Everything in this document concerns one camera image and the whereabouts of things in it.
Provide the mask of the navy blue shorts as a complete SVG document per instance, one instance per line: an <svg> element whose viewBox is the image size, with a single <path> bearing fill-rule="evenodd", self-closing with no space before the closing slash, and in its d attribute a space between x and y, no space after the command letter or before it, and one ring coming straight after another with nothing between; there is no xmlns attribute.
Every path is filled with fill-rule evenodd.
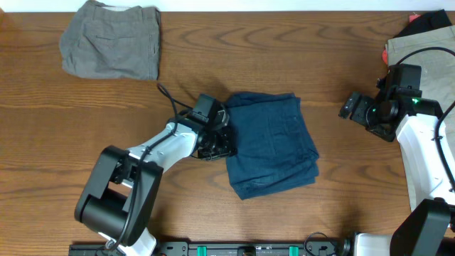
<svg viewBox="0 0 455 256"><path fill-rule="evenodd" d="M226 159L230 185L250 199L313 184L319 153L293 93L239 92L226 102L237 153Z"/></svg>

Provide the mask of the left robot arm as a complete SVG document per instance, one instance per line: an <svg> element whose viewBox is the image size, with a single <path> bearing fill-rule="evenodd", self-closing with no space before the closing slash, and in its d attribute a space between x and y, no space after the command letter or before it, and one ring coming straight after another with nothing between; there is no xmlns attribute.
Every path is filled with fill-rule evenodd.
<svg viewBox="0 0 455 256"><path fill-rule="evenodd" d="M152 255L156 239L147 225L163 174L190 156L234 155L229 121L224 104L202 94L150 140L129 149L106 147L75 207L75 219L107 240L95 254Z"/></svg>

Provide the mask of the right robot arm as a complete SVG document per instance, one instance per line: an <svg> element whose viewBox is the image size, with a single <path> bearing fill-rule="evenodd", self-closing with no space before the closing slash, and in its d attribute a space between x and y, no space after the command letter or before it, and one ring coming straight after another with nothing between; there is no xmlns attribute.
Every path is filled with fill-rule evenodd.
<svg viewBox="0 0 455 256"><path fill-rule="evenodd" d="M378 94L353 92L339 117L387 141L398 141L412 211L392 235L358 233L342 255L450 255L454 241L454 158L446 139L444 113L422 98L418 65L397 64L378 80Z"/></svg>

